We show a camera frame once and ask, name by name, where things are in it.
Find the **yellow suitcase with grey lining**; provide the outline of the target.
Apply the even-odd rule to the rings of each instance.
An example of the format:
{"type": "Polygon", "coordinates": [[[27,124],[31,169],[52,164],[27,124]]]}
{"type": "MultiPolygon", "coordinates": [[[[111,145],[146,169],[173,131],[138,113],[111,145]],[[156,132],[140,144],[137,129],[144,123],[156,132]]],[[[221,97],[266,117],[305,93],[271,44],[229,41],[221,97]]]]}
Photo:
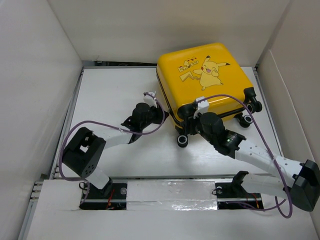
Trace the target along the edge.
{"type": "Polygon", "coordinates": [[[243,128],[252,124],[252,118],[243,114],[245,109],[251,113],[263,109],[252,82],[222,43],[163,54],[157,61],[156,75],[181,148],[188,145],[185,115],[195,113],[199,97],[208,101],[208,112],[224,121],[235,118],[243,128]]]}

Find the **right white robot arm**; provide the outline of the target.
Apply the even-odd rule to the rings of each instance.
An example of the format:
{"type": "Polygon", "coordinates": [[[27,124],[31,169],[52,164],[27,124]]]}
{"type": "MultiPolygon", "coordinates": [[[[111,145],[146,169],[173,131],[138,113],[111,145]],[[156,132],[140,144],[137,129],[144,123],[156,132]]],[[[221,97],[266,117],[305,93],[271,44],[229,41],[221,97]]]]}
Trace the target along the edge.
{"type": "Polygon", "coordinates": [[[270,176],[263,177],[240,171],[233,178],[231,191],[237,197],[246,193],[263,193],[290,200],[306,212],[312,212],[320,198],[320,168],[312,160],[305,162],[271,155],[244,135],[226,129],[214,112],[193,113],[184,117],[192,133],[199,134],[224,156],[246,162],[270,176]]]}

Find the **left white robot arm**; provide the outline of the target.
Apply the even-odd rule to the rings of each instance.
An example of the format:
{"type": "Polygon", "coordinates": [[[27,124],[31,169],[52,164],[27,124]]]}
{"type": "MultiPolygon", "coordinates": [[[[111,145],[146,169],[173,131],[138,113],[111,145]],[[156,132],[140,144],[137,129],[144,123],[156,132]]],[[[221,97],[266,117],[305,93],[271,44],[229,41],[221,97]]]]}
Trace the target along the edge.
{"type": "Polygon", "coordinates": [[[98,168],[103,151],[118,145],[129,145],[146,134],[144,131],[149,125],[159,127],[169,116],[160,103],[138,103],[132,114],[119,126],[90,121],[98,125],[100,130],[93,131],[84,125],[86,121],[76,124],[65,137],[60,153],[58,166],[71,169],[77,176],[61,177],[70,182],[85,181],[87,190],[94,187],[95,194],[100,198],[107,198],[112,191],[112,179],[98,168]]]}

